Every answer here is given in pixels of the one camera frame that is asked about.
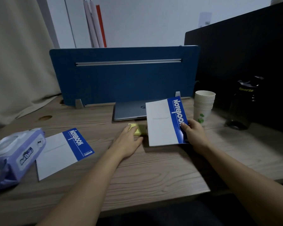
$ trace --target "blue desk divider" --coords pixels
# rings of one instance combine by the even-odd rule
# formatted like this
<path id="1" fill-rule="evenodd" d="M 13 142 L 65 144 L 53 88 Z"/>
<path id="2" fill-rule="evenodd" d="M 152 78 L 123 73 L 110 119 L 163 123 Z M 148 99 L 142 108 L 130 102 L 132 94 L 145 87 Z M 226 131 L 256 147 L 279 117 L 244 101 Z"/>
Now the blue desk divider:
<path id="1" fill-rule="evenodd" d="M 87 105 L 170 98 L 176 91 L 192 96 L 199 47 L 52 49 L 49 54 L 64 103 L 75 106 L 76 99 Z"/>

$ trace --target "silver laptop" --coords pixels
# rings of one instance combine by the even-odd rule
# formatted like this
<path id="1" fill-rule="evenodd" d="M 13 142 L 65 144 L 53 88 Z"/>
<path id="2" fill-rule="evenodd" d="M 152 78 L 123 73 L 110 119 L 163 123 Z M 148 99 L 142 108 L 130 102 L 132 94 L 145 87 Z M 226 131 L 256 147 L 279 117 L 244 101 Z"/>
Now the silver laptop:
<path id="1" fill-rule="evenodd" d="M 135 101 L 135 102 L 116 102 L 114 106 L 114 121 L 136 120 L 147 117 L 146 102 L 156 100 Z"/>

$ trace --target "water bottle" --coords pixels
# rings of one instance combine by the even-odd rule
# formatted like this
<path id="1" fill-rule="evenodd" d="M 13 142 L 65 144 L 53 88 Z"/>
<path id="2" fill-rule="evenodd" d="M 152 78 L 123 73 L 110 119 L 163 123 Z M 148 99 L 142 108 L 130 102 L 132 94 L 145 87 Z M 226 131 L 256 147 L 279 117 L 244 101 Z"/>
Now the water bottle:
<path id="1" fill-rule="evenodd" d="M 230 110 L 225 125 L 236 129 L 248 129 L 255 113 L 256 98 L 260 81 L 264 78 L 253 76 L 248 82 L 238 81 L 239 88 L 230 104 Z"/>

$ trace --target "sticky note pad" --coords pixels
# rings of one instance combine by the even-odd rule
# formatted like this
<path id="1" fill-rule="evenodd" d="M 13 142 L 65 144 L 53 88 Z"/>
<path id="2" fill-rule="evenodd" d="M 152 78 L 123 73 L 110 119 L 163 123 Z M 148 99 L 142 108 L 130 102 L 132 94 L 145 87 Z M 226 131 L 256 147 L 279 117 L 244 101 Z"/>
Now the sticky note pad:
<path id="1" fill-rule="evenodd" d="M 137 126 L 137 130 L 134 133 L 135 136 L 144 136 L 147 134 L 146 125 L 144 124 L 130 124 L 130 125 L 131 125 L 131 128 L 134 126 Z"/>

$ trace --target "desk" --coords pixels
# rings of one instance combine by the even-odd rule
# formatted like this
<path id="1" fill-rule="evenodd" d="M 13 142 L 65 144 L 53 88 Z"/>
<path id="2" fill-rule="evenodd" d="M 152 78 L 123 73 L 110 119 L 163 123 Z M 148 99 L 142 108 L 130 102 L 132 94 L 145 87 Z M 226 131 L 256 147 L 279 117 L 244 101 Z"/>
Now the desk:
<path id="1" fill-rule="evenodd" d="M 40 221 L 97 162 L 113 138 L 129 123 L 112 123 L 113 105 L 76 110 L 60 104 L 60 100 L 59 96 L 45 107 L 13 121 L 0 130 L 0 138 L 36 127 L 42 127 L 48 137 L 76 127 L 95 154 L 41 182 L 38 182 L 36 166 L 33 165 L 18 186 L 0 193 L 0 225 Z M 183 99 L 182 102 L 187 118 L 192 118 L 192 99 Z M 52 118 L 38 121 L 46 115 Z M 252 124 L 246 131 L 236 131 L 224 127 L 224 122 L 220 111 L 211 114 L 205 127 L 211 142 L 259 173 L 283 182 L 283 133 L 259 124 Z M 209 164 L 190 151 L 188 145 L 148 147 L 145 140 L 117 168 L 101 216 L 188 200 L 198 194 L 224 189 L 226 186 Z"/>

